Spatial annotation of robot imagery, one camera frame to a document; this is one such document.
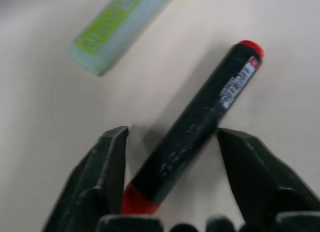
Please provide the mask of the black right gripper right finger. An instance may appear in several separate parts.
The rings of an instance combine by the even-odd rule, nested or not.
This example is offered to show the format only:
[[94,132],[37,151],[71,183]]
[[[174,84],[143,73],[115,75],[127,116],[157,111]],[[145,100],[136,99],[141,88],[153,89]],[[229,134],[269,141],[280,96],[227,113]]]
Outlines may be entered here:
[[257,137],[217,131],[241,232],[320,232],[320,197]]

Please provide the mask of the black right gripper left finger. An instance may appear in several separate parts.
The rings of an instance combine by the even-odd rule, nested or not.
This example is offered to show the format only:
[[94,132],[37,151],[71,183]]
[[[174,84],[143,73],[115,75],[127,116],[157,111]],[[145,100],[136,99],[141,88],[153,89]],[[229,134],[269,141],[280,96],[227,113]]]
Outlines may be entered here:
[[41,232],[96,232],[101,217],[120,212],[127,126],[108,130],[70,173]]

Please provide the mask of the black marker with red cap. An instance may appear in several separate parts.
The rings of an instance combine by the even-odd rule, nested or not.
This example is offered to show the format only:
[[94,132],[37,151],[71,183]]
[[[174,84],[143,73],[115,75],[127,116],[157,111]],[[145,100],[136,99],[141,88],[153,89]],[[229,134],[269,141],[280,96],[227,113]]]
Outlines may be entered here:
[[121,214],[153,214],[262,65],[250,40],[231,47],[123,192]]

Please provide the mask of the green light-blue box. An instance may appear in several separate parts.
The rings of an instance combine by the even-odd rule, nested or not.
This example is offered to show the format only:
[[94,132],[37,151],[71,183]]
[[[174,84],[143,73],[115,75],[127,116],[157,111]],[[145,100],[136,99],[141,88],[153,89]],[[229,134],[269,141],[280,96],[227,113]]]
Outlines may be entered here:
[[168,1],[111,0],[73,40],[70,56],[91,74],[102,75]]

